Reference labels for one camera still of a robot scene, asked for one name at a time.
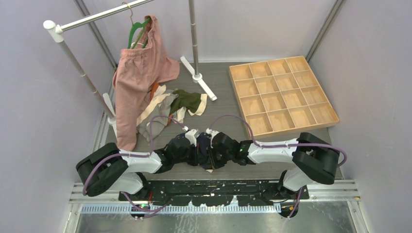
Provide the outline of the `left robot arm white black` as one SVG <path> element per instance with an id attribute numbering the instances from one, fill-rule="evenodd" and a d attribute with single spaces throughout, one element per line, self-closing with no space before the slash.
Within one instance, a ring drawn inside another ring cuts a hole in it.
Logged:
<path id="1" fill-rule="evenodd" d="M 115 143 L 108 143 L 82 159 L 76 171 L 83 182 L 82 194 L 98 196 L 108 190 L 126 192 L 137 200 L 149 195 L 142 174 L 160 174 L 175 164 L 196 162 L 197 143 L 182 135 L 172 138 L 163 148 L 152 152 L 120 150 Z"/>

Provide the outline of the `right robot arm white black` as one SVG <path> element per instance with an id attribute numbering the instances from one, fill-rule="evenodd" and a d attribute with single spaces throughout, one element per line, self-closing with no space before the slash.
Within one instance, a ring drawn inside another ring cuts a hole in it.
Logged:
<path id="1" fill-rule="evenodd" d="M 279 142 L 238 142 L 212 129 L 207 129 L 206 135 L 213 152 L 225 162 L 231 160 L 241 166 L 266 162 L 295 164 L 294 169 L 284 171 L 280 177 L 277 191 L 282 198 L 291 198 L 312 182 L 333 184 L 335 181 L 340 151 L 310 133 Z"/>

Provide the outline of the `navy underwear cream waistband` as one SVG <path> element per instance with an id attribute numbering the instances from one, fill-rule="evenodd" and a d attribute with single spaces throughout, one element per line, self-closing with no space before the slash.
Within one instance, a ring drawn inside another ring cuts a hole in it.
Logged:
<path id="1" fill-rule="evenodd" d="M 176 137 L 179 136 L 185 137 L 185 133 L 179 134 Z M 199 137 L 197 138 L 197 145 L 195 147 L 197 152 L 197 166 L 202 167 L 209 173 L 213 172 L 214 169 L 211 168 L 209 161 L 210 139 L 204 133 L 200 133 Z"/>

